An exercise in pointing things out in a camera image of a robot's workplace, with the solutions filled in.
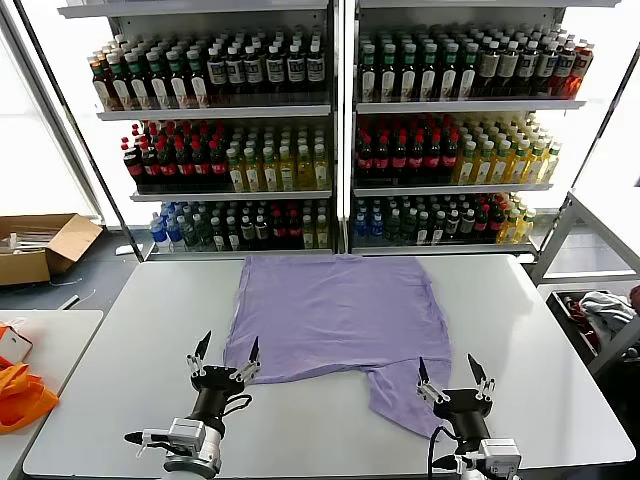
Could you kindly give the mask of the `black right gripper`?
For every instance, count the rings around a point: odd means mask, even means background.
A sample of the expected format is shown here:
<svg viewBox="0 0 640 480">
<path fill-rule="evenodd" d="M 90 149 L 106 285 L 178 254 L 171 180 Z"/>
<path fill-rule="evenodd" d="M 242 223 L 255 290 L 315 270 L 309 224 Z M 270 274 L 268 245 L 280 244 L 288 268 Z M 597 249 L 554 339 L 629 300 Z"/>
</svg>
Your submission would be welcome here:
<svg viewBox="0 0 640 480">
<path fill-rule="evenodd" d="M 420 357 L 416 392 L 425 402 L 435 403 L 435 416 L 451 425 L 459 443 L 479 443 L 491 437 L 485 419 L 493 407 L 491 394 L 495 389 L 495 379 L 486 374 L 471 353 L 468 354 L 468 362 L 477 390 L 443 391 L 431 380 L 425 362 Z"/>
</svg>

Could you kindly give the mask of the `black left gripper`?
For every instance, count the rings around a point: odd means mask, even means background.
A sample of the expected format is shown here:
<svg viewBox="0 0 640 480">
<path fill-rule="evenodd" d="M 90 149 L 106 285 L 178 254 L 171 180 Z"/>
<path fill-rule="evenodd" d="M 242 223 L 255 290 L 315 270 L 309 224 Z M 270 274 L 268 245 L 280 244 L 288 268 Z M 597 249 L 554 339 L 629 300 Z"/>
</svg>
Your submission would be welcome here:
<svg viewBox="0 0 640 480">
<path fill-rule="evenodd" d="M 261 368 L 258 336 L 254 339 L 247 363 L 237 370 L 204 366 L 210 339 L 211 331 L 208 331 L 196 345 L 195 351 L 186 356 L 191 384 L 197 392 L 191 413 L 193 420 L 221 420 L 232 412 L 246 408 L 251 403 L 251 396 L 244 393 L 244 383 L 253 381 Z"/>
</svg>

